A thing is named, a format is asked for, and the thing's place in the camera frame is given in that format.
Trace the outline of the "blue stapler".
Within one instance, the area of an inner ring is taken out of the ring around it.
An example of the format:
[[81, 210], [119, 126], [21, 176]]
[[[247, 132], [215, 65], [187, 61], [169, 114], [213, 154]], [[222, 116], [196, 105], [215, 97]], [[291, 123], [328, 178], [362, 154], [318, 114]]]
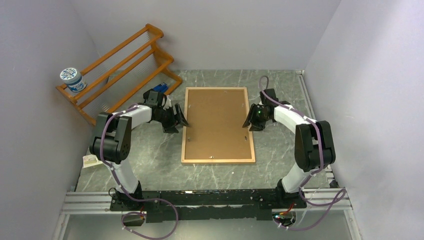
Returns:
[[163, 93], [163, 94], [168, 89], [169, 89], [169, 86], [165, 82], [162, 82], [162, 83], [160, 83], [160, 84], [158, 84], [158, 85], [156, 85], [155, 87], [152, 88], [153, 91]]

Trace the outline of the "small white red box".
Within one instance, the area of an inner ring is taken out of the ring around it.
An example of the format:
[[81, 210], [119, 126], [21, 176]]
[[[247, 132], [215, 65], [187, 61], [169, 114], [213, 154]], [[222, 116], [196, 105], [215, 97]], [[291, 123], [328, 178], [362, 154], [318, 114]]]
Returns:
[[83, 169], [103, 164], [103, 162], [101, 160], [99, 160], [98, 157], [94, 154], [89, 154], [89, 155], [83, 156], [82, 161], [83, 161], [83, 165], [82, 165]]

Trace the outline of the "blue white jar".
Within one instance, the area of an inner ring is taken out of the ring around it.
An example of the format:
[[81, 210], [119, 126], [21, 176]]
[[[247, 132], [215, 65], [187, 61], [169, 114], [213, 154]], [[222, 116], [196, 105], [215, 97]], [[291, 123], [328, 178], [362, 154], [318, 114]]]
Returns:
[[67, 88], [73, 93], [79, 93], [87, 87], [87, 82], [83, 75], [74, 67], [63, 69], [59, 74], [60, 79], [65, 83]]

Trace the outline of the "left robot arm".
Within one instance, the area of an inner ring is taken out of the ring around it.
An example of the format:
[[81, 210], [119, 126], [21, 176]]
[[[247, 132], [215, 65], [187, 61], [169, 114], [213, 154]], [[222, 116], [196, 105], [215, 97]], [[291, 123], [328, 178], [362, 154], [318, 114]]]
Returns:
[[178, 133], [177, 126], [189, 126], [178, 103], [153, 88], [143, 94], [143, 101], [119, 112], [101, 112], [96, 118], [89, 151], [110, 171], [117, 188], [116, 194], [130, 210], [143, 203], [143, 190], [127, 160], [131, 150], [134, 128], [150, 122], [161, 124], [166, 134]]

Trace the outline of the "black base bar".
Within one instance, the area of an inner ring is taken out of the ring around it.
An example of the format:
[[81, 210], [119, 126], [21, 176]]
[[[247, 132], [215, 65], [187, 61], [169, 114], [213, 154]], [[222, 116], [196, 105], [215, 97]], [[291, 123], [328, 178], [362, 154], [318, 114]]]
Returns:
[[112, 194], [112, 212], [145, 212], [147, 223], [189, 220], [226, 220], [254, 218], [270, 220], [287, 210], [305, 209], [298, 193], [279, 188], [231, 190], [163, 190], [142, 193], [145, 202], [137, 202], [122, 193]]

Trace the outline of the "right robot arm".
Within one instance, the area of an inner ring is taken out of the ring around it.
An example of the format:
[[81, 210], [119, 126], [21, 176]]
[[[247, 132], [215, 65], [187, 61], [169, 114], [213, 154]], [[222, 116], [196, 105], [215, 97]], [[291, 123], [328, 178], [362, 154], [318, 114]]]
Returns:
[[260, 92], [260, 102], [250, 106], [242, 126], [258, 132], [265, 129], [268, 121], [285, 126], [295, 136], [295, 163], [278, 182], [281, 190], [274, 195], [276, 204], [286, 208], [294, 201], [294, 193], [302, 190], [315, 174], [335, 162], [331, 126], [325, 120], [307, 117], [286, 101], [279, 101], [272, 88]]

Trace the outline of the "orange wooden rack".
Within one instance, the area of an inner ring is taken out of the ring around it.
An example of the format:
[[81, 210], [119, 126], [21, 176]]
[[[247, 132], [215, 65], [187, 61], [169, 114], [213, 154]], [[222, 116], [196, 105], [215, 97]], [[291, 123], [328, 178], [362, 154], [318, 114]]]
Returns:
[[174, 58], [161, 49], [161, 29], [146, 24], [83, 70], [68, 67], [60, 73], [63, 81], [72, 75], [74, 83], [62, 83], [56, 89], [91, 126], [101, 112], [115, 112], [156, 85], [165, 83], [170, 95], [183, 82], [169, 67]]

